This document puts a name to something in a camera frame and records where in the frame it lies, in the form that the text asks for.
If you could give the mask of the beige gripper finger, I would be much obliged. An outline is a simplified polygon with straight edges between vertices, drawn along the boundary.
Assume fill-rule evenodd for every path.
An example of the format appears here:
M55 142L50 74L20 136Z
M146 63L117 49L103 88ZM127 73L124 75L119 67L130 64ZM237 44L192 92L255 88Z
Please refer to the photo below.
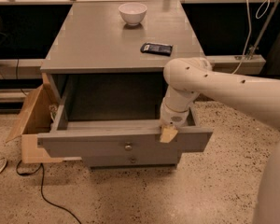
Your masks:
M174 125L161 126L161 143L170 143L178 134L178 129Z

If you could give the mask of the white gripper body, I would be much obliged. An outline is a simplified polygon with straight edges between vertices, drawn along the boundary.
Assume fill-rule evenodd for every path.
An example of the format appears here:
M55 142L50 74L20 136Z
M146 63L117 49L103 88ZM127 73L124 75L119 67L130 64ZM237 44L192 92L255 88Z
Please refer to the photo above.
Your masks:
M161 102L160 123L176 128L187 126L187 118L194 100L199 96L195 91L180 91L168 87Z

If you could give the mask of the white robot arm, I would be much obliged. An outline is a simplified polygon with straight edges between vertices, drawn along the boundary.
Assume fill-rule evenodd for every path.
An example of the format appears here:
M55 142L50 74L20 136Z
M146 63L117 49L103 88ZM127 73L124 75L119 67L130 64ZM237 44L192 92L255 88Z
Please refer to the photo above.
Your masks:
M199 94L228 105L280 131L280 80L212 70L205 58L179 58L163 69L168 84L161 103L161 140L171 141L184 126ZM280 142L268 159L253 224L280 224Z

